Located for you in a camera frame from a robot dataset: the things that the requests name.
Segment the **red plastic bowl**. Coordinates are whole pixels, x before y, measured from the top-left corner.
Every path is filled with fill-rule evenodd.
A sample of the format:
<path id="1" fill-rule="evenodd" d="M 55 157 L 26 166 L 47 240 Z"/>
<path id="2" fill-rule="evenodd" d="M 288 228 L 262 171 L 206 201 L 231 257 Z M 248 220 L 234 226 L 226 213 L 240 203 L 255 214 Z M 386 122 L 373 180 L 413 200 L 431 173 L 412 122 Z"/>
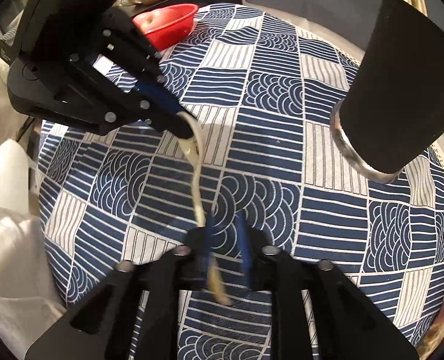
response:
<path id="1" fill-rule="evenodd" d="M 186 39 L 192 33 L 194 18 L 199 6 L 192 3 L 182 3 L 150 11 L 162 10 L 167 14 L 167 23 L 150 33 L 143 33 L 150 43 L 163 51 Z"/>

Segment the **red apple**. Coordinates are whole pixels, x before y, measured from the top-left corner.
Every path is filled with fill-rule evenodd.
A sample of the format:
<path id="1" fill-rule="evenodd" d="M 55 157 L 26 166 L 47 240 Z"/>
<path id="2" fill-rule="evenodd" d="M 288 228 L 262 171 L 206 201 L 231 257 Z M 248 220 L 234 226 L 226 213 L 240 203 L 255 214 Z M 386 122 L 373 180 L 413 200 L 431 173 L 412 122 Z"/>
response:
<path id="1" fill-rule="evenodd" d="M 133 18 L 133 23 L 142 33 L 150 33 L 167 23 L 167 14 L 164 10 L 141 13 Z"/>

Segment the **cream spoon with picture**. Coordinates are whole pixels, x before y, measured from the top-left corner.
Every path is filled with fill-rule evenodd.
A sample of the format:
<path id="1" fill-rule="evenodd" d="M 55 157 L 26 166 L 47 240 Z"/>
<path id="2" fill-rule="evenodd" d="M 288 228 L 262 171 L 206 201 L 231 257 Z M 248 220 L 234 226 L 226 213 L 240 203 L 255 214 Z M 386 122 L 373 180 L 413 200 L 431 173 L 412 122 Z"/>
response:
<path id="1" fill-rule="evenodd" d="M 216 302 L 222 306 L 230 306 L 231 301 L 229 295 L 226 293 L 225 286 L 223 284 L 221 273 L 215 259 L 212 254 L 212 226 L 207 223 L 208 219 L 212 218 L 212 213 L 208 215 L 203 208 L 203 200 L 200 191 L 200 178 L 203 169 L 204 161 L 204 139 L 203 131 L 199 122 L 190 115 L 187 111 L 181 111 L 176 114 L 178 118 L 181 118 L 189 125 L 193 136 L 187 139 L 178 139 L 178 144 L 181 152 L 184 154 L 187 161 L 192 165 L 192 181 L 191 181 L 191 193 L 192 193 L 192 203 L 194 211 L 194 219 L 198 227 L 204 227 L 206 230 L 206 241 L 205 251 L 203 252 L 203 266 L 206 267 L 206 284 L 210 292 L 212 292 L 213 297 Z"/>

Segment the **black utensil holder cup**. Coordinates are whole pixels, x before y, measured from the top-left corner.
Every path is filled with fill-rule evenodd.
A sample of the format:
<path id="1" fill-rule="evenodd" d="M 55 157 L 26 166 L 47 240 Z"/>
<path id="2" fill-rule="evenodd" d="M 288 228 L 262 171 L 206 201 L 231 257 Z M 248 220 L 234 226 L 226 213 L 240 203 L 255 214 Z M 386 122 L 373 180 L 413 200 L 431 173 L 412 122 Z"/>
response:
<path id="1" fill-rule="evenodd" d="M 387 184 L 444 133 L 444 32 L 403 0 L 382 0 L 349 92 L 331 114 L 342 156 Z"/>

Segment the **blue patterned tablecloth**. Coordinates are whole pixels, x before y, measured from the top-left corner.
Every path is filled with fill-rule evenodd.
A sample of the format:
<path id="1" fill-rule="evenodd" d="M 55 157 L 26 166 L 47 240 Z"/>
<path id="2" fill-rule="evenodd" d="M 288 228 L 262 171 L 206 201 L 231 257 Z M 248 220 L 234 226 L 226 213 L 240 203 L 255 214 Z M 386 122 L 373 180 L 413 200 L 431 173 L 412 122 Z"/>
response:
<path id="1" fill-rule="evenodd" d="M 328 258 L 413 345 L 444 300 L 444 157 L 432 146 L 391 184 L 367 180 L 330 136 L 358 70 L 316 35 L 239 4 L 203 7 L 164 51 L 167 87 L 200 122 L 201 196 L 230 303 L 182 297 L 181 359 L 266 359 L 270 297 L 243 284 L 234 217 L 294 258 Z M 194 227 L 192 168 L 138 121 L 104 136 L 45 121 L 40 217 L 55 284 L 77 303 L 121 260 L 146 263 Z"/>

